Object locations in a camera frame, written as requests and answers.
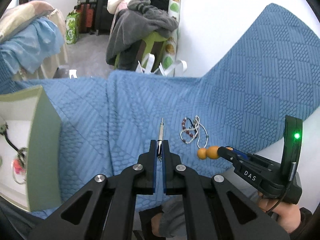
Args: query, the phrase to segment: pink object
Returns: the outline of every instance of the pink object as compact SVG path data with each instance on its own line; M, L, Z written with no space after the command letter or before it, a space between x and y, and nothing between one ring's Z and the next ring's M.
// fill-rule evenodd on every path
M20 162L17 159L13 161L13 169L16 174L24 173L24 169L21 167Z
M121 3L119 3L119 5L118 5L118 7L116 9L115 15L113 17L113 20L112 20L112 24L111 24L111 28L110 28L110 35L109 36L111 36L111 33L112 33L113 28L115 26L116 17L117 17L118 12L120 12L121 10L127 9L128 8L127 5L128 5L128 3L126 1L124 1L124 0Z

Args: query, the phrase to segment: metal screw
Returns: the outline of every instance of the metal screw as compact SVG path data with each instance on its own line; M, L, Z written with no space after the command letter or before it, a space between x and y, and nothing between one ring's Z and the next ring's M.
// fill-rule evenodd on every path
M143 165L140 163L137 163L137 164L133 165L133 169L135 171L141 171L143 169Z
M97 175L97 176L95 176L94 177L94 180L96 181L96 182L103 182L104 180L105 180L105 176L104 175L102 175L102 174L99 174L99 175Z
M216 175L213 177L215 182L223 182L224 181L224 177L222 175Z
M185 171L186 167L183 164L179 164L176 166L177 171Z

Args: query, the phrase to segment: black jacket sleeve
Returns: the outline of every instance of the black jacket sleeve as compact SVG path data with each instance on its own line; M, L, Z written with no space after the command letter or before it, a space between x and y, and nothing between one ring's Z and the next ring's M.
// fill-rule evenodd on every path
M312 216L312 213L306 208L300 208L300 213L301 213L301 223L298 226L298 228L290 234L291 240L303 240L301 238L301 233L305 229L308 221Z

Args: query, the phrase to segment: blue textured blanket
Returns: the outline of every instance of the blue textured blanket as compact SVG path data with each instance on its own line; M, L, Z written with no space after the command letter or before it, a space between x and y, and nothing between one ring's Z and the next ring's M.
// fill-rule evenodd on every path
M60 189L65 201L94 175L119 174L148 151L164 117L164 139L182 163L213 176L225 160L199 160L196 142L180 140L185 116L200 116L208 145L231 145L254 153L282 137L286 114L306 119L320 99L320 40L286 9L267 6L232 49L202 78L163 78L114 71L98 78L5 81L9 93L43 85L62 119ZM137 208L161 204L161 179ZM37 212L46 217L50 211Z

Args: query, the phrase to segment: gray pants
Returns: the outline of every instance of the gray pants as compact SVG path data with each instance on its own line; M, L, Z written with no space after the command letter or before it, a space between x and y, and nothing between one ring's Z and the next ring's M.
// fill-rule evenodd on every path
M237 187L250 200L257 202L257 190L233 172L234 168L222 173L235 187ZM159 233L163 237L186 236L186 222L182 197L177 196L162 204L163 215L160 220Z

